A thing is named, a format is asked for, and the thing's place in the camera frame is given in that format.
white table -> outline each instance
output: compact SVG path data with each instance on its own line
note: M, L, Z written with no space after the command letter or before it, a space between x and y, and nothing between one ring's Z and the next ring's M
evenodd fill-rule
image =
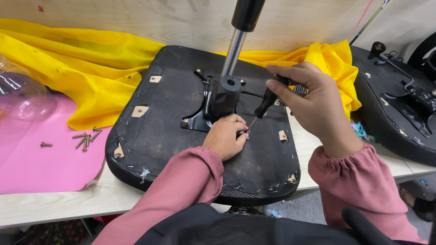
M301 166L300 184L293 196L297 198L318 190L318 185L307 172L307 165L313 150L321 143L304 130L293 116L289 116L289 120ZM436 167L405 160L379 144L374 144L374 147L398 183L436 172ZM0 195L0 228L124 213L135 205L143 193L118 180L104 163L97 184L85 190ZM228 209L225 205L212 206L221 212Z

hand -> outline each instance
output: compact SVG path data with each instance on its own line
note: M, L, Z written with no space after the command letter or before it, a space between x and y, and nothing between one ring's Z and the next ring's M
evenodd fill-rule
M291 85L309 89L307 94L296 94L281 82L266 82L291 109L298 123L320 139L328 157L346 157L363 149L345 115L336 82L329 75L309 62L291 67L268 65L266 69L292 79Z
M203 146L218 153L221 161L232 158L242 150L247 140L247 133L236 139L238 131L248 129L245 124L244 119L236 114L221 117L212 125Z

black screwdriver handle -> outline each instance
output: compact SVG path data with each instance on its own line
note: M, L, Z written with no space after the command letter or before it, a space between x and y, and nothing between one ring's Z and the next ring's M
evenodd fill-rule
M289 86L289 84L291 83L290 78L285 78L285 77L280 76L280 75L275 75L275 77L273 79L283 83L286 86ZM269 88L267 88L265 90L265 94L263 95L262 103L254 111L254 115L257 118L263 118L263 116L266 114L268 109L272 105L274 105L274 103L276 103L278 100L279 100L279 98L277 97L277 95L275 93L273 93Z

foot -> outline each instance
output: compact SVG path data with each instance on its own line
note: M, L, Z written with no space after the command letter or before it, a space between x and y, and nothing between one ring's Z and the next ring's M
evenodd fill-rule
M416 197L412 196L412 194L410 194L404 188L400 188L400 197L407 205L413 208Z

left hand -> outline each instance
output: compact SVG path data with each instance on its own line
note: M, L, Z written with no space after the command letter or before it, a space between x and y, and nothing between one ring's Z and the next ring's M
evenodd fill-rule
M248 134L244 133L236 138L236 133L247 129L242 117L236 114L223 116L212 125L203 146L218 153L221 161L225 161L242 150Z

